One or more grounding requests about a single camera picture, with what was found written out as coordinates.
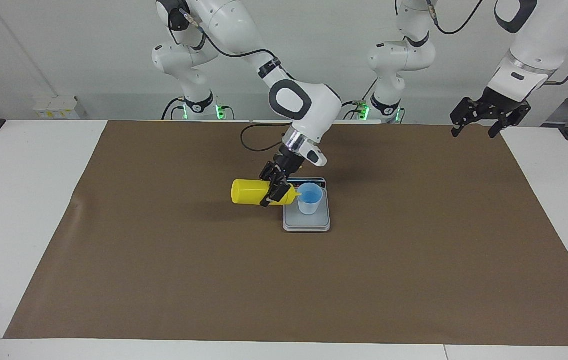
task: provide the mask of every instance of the translucent plastic cup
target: translucent plastic cup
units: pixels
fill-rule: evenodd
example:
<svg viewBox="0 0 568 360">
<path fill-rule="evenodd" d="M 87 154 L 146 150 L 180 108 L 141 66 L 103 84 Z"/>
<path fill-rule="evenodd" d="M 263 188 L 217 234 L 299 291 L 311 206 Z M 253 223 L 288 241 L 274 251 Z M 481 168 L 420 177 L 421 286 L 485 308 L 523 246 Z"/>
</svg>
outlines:
<svg viewBox="0 0 568 360">
<path fill-rule="evenodd" d="M 317 184 L 311 182 L 303 184 L 297 188 L 301 195 L 297 198 L 297 205 L 300 212 L 304 215 L 312 215 L 317 212 L 322 202 L 323 191 Z"/>
</svg>

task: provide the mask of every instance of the table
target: table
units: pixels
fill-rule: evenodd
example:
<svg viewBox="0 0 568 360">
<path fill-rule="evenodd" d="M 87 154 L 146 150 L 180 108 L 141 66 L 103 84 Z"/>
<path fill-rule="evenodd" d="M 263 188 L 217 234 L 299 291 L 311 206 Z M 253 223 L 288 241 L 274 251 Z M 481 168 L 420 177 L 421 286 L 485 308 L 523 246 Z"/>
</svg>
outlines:
<svg viewBox="0 0 568 360">
<path fill-rule="evenodd" d="M 0 131 L 0 358 L 568 359 L 568 348 L 510 346 L 2 340 L 105 125 L 9 121 Z M 568 250 L 568 141 L 555 129 L 503 135 Z"/>
</svg>

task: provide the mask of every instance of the blue object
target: blue object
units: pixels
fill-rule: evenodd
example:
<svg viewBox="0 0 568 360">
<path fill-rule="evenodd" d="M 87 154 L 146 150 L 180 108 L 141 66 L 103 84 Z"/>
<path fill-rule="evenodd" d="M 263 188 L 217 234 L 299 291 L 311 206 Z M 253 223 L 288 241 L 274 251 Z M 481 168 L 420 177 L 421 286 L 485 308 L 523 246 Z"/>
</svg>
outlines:
<svg viewBox="0 0 568 360">
<path fill-rule="evenodd" d="M 306 184 L 298 187 L 297 192 L 302 194 L 298 199 L 302 203 L 310 205 L 320 202 L 323 196 L 322 188 L 311 182 L 307 182 Z"/>
</svg>

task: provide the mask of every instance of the digital scale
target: digital scale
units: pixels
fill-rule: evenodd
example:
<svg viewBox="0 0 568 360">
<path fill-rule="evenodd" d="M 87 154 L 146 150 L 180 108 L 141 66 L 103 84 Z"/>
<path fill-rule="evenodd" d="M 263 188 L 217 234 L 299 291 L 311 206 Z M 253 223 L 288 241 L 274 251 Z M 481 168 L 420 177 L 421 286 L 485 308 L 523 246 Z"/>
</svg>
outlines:
<svg viewBox="0 0 568 360">
<path fill-rule="evenodd" d="M 289 233 L 325 233 L 330 230 L 326 180 L 321 177 L 291 177 L 288 183 L 293 185 L 295 189 L 306 183 L 316 184 L 322 188 L 323 197 L 317 212 L 312 215 L 304 215 L 300 212 L 297 198 L 291 205 L 285 205 L 282 215 L 284 230 Z"/>
</svg>

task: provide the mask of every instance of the yellow squeeze bottle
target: yellow squeeze bottle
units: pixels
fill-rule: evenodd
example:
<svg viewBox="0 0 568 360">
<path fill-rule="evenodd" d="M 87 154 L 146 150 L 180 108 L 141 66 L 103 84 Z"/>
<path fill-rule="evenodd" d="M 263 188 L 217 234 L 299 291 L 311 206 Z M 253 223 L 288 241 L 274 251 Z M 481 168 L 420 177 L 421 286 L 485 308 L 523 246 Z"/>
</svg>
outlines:
<svg viewBox="0 0 568 360">
<path fill-rule="evenodd" d="M 261 200 L 268 194 L 269 181 L 262 180 L 235 180 L 231 187 L 231 200 L 237 205 L 259 205 Z M 271 202 L 270 205 L 291 205 L 295 198 L 301 194 L 290 185 L 290 190 L 279 202 Z"/>
</svg>

